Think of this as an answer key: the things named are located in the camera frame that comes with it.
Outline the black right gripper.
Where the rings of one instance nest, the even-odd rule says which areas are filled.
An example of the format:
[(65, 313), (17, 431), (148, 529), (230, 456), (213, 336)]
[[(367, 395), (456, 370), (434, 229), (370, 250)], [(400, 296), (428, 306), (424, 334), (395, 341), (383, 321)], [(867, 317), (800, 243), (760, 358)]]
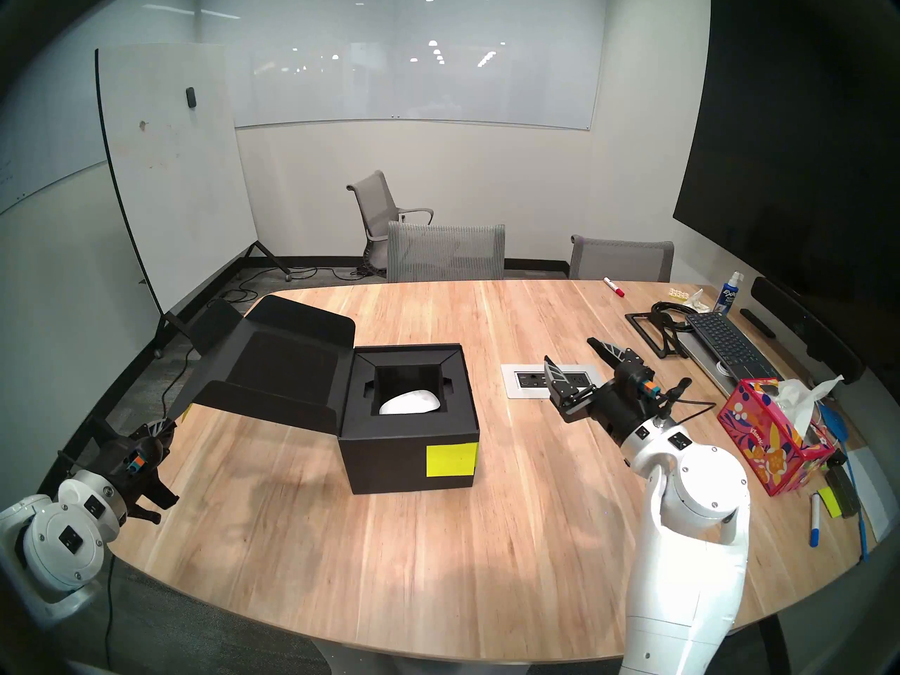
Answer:
[(590, 418), (622, 444), (638, 429), (664, 419), (661, 387), (654, 381), (655, 371), (644, 369), (640, 355), (595, 337), (588, 337), (587, 343), (613, 370), (610, 381), (599, 387), (591, 381), (577, 387), (548, 355), (544, 357), (550, 400), (564, 421)]

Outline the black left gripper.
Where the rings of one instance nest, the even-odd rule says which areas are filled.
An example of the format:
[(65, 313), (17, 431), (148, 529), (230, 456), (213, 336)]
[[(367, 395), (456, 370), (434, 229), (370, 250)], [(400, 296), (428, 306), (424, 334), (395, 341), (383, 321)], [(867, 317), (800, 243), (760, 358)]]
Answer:
[(96, 494), (119, 525), (127, 519), (161, 523), (161, 514), (143, 508), (141, 498), (163, 510), (179, 500), (161, 481), (158, 471), (169, 455), (175, 430), (173, 419), (161, 418), (141, 424), (128, 437), (115, 435), (99, 445), (99, 453), (92, 461), (92, 474), (99, 478)]

